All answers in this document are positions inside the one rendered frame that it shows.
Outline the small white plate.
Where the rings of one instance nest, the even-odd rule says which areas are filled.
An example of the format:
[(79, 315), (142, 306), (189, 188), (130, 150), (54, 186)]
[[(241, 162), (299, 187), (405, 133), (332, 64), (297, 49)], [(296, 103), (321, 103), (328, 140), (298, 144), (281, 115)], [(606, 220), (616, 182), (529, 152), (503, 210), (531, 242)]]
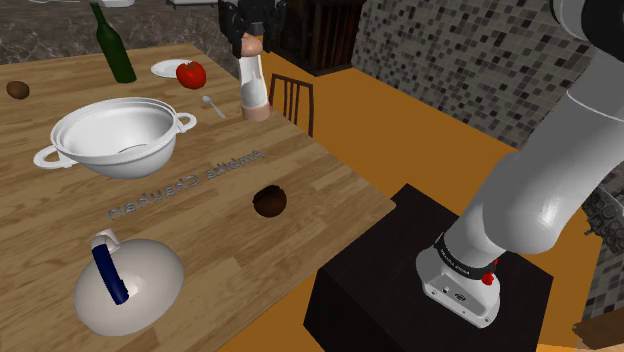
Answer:
[(180, 65), (189, 64), (187, 59), (169, 59), (155, 63), (151, 66), (152, 74), (163, 78), (176, 78), (176, 70)]

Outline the white two-handled bowl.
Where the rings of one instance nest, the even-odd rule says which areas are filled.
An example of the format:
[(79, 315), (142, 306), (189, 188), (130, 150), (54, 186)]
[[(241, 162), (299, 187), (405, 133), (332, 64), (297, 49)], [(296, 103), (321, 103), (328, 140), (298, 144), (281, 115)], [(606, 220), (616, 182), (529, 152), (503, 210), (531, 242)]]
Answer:
[(176, 137), (196, 126), (189, 113), (145, 97), (104, 100), (79, 108), (56, 123), (51, 145), (34, 156), (41, 169), (81, 164), (115, 179), (138, 179), (161, 169)]

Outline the small silver spoon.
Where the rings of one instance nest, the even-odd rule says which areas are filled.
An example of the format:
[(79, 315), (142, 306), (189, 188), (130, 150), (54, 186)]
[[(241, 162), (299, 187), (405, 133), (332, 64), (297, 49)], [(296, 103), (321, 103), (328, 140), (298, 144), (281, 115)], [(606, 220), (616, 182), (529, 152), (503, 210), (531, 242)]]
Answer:
[(220, 118), (226, 118), (225, 114), (213, 103), (213, 100), (209, 96), (203, 96), (202, 101), (204, 103), (210, 104)]

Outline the white salt mill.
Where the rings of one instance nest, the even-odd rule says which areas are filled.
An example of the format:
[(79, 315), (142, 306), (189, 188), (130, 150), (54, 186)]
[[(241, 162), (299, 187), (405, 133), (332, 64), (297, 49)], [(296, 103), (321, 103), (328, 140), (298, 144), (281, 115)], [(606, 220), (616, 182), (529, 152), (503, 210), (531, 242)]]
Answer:
[(245, 33), (241, 38), (239, 77), (241, 82), (241, 108), (243, 117), (251, 121), (269, 118), (271, 109), (262, 70), (262, 42)]

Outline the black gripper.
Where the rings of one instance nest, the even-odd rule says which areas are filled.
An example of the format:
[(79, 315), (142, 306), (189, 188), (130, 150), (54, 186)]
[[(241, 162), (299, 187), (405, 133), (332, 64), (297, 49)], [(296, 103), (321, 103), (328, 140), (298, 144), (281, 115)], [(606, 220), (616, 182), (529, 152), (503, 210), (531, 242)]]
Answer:
[(272, 51), (273, 33), (283, 28), (287, 0), (218, 0), (220, 31), (226, 35), (232, 54), (242, 57), (242, 37), (252, 23), (261, 23), (263, 50)]

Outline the red tomato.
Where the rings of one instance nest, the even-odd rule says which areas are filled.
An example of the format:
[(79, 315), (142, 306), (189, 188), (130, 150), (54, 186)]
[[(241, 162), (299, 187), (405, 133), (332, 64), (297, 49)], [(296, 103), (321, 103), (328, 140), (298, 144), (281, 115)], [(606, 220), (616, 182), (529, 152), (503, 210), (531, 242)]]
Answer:
[(192, 61), (176, 68), (176, 78), (183, 87), (197, 90), (205, 85), (206, 72), (201, 64)]

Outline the dark green bottle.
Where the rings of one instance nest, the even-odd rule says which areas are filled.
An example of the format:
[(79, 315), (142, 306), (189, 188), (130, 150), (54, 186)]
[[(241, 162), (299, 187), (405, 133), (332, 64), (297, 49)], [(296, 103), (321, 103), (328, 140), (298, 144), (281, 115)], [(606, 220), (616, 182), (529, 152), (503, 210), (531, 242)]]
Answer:
[(108, 66), (118, 83), (132, 83), (136, 74), (119, 34), (106, 21), (97, 0), (89, 0), (90, 8), (97, 21), (96, 39)]

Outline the dark brown round fruit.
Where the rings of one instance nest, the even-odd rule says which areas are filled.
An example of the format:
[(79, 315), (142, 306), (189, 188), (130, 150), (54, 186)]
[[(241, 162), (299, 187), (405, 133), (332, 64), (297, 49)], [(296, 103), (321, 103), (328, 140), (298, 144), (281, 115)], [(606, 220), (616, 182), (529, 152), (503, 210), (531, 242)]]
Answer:
[(269, 185), (254, 195), (252, 204), (259, 215), (270, 218), (283, 212), (287, 204), (287, 197), (281, 187)]

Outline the dark wooden cabinet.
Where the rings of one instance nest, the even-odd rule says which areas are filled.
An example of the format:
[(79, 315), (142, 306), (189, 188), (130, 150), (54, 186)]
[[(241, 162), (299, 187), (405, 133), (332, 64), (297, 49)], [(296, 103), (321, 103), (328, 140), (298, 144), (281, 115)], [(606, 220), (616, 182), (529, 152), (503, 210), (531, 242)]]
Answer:
[(275, 52), (314, 76), (352, 66), (363, 5), (367, 0), (288, 0)]

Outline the dark wooden chair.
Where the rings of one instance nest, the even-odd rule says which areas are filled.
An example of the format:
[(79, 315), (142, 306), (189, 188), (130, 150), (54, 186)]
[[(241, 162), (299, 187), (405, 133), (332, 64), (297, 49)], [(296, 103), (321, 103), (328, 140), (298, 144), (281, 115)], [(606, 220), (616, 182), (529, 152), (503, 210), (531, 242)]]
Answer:
[(271, 76), (268, 101), (272, 107), (276, 107), (274, 104), (275, 91), (278, 86), (278, 82), (283, 84), (283, 98), (282, 98), (282, 110), (284, 116), (295, 125), (299, 122), (299, 106), (301, 89), (305, 88), (308, 93), (308, 126), (307, 134), (309, 137), (314, 136), (314, 88), (313, 85), (307, 82), (303, 82), (294, 78), (289, 78), (283, 75), (273, 73)]

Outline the wooden table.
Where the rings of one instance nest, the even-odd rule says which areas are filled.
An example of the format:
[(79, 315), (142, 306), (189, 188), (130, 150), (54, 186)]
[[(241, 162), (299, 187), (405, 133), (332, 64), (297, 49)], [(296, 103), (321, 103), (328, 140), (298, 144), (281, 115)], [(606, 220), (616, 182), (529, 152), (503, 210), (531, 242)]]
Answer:
[[(137, 79), (126, 85), (99, 54), (0, 65), (0, 352), (215, 352), (393, 208), (282, 116), (245, 120), (237, 80), (194, 46), (135, 49), (130, 58)], [(169, 59), (201, 64), (205, 85), (192, 90), (151, 73)], [(9, 81), (26, 83), (30, 95), (12, 98)], [(161, 170), (115, 180), (81, 165), (34, 165), (64, 115), (124, 96), (197, 118)], [(252, 200), (269, 185), (287, 204), (267, 218)], [(121, 338), (93, 334), (73, 309), (91, 239), (106, 228), (121, 240), (163, 242), (184, 266), (170, 310)]]

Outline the brown kiwi fruit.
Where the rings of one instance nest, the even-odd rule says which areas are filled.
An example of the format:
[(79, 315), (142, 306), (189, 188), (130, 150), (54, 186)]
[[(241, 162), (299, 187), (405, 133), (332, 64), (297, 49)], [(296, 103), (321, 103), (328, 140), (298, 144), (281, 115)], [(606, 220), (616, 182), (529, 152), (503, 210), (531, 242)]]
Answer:
[(9, 81), (6, 85), (6, 91), (9, 96), (18, 100), (23, 100), (30, 95), (29, 86), (22, 81)]

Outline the black robot stand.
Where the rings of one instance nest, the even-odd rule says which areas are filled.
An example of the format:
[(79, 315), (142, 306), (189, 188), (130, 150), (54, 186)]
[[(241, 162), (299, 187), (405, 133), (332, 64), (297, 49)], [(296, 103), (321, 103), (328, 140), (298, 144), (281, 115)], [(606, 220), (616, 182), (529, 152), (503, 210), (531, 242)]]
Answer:
[(536, 352), (553, 278), (507, 252), (501, 306), (479, 329), (425, 296), (417, 254), (455, 221), (409, 184), (395, 208), (318, 270), (304, 326), (325, 352)]

